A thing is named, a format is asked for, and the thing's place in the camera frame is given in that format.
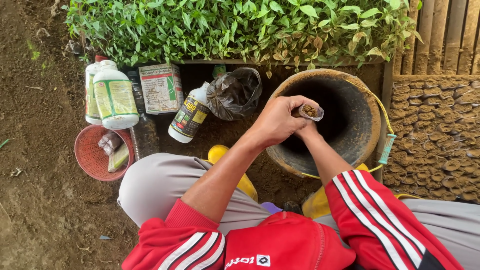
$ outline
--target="white plastic bottle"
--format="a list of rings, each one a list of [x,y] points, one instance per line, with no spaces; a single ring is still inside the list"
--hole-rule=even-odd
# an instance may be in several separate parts
[[[85,69],[85,120],[94,125],[102,125],[102,120],[93,92],[93,77],[100,71],[100,62],[107,59],[107,57],[96,55],[95,63],[88,65]]]
[[[204,82],[202,87],[194,89],[188,94],[172,124],[168,127],[168,134],[177,141],[185,144],[190,142],[210,112],[206,98],[209,85]]]
[[[138,112],[132,93],[132,82],[118,71],[114,61],[100,62],[93,78],[96,104],[102,125],[107,129],[125,129],[138,123]]]

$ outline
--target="yellow rubber boot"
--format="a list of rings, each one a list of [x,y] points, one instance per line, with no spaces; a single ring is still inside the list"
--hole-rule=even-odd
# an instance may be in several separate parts
[[[368,167],[365,164],[361,164],[357,167],[357,170],[368,171]],[[301,206],[303,215],[312,219],[330,214],[330,207],[328,205],[327,195],[325,194],[325,188],[322,186],[317,192],[312,194]]]
[[[215,164],[217,161],[220,160],[220,158],[226,154],[226,152],[229,150],[228,147],[223,146],[223,145],[215,145],[210,150],[208,151],[208,161],[212,164]],[[252,182],[250,179],[248,179],[248,176],[246,174],[243,174],[242,178],[240,179],[239,184],[237,187],[245,192],[250,198],[252,198],[254,201],[258,202],[258,194],[257,190],[253,186]]]

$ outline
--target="pesticide bottle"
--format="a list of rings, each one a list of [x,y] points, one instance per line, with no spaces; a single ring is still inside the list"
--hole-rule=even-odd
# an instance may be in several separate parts
[[[138,80],[138,73],[129,71],[127,75],[132,81],[133,98],[139,113],[138,124],[130,128],[135,159],[139,161],[146,156],[160,153],[160,142],[153,115],[147,114],[145,110],[144,94]]]
[[[125,129],[138,123],[132,82],[127,75],[118,71],[114,61],[100,62],[100,71],[93,78],[93,88],[105,128]]]
[[[103,60],[107,60],[107,57],[96,55],[95,63],[85,69],[85,120],[94,125],[102,125],[93,93],[93,77],[100,71],[100,62]]]
[[[188,94],[172,124],[168,127],[168,134],[177,141],[185,144],[190,142],[210,112],[206,98],[209,85],[204,82],[202,87],[194,89]]]

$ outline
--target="black bucket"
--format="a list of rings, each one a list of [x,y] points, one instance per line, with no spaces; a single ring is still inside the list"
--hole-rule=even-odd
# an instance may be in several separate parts
[[[328,144],[354,168],[375,150],[380,136],[380,113],[373,94],[357,77],[331,69],[297,73],[284,81],[270,98],[302,95],[318,102],[325,111],[316,122]],[[305,144],[295,135],[267,148],[282,168],[303,177],[318,175]]]

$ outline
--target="dirt ground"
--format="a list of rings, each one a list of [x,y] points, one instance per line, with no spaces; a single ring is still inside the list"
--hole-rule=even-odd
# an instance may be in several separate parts
[[[87,126],[84,63],[62,54],[69,37],[64,14],[51,16],[54,2],[0,3],[0,143],[10,139],[0,149],[0,270],[119,269],[137,242],[138,228],[116,203],[120,181],[94,180],[75,160],[73,142]],[[37,36],[40,28],[51,36]],[[185,92],[211,80],[211,70],[208,65],[181,67]],[[357,75],[374,93],[380,92],[382,65],[339,70]],[[264,72],[264,91],[252,117],[226,122],[209,115],[186,145],[167,135],[173,116],[158,117],[161,150],[204,159],[215,144],[233,145],[276,87],[293,74],[279,67],[268,80]],[[16,168],[23,172],[11,176]],[[282,171],[265,152],[247,174],[260,201],[279,206],[287,200],[301,202],[320,187],[317,180]],[[100,235],[112,239],[100,240]]]

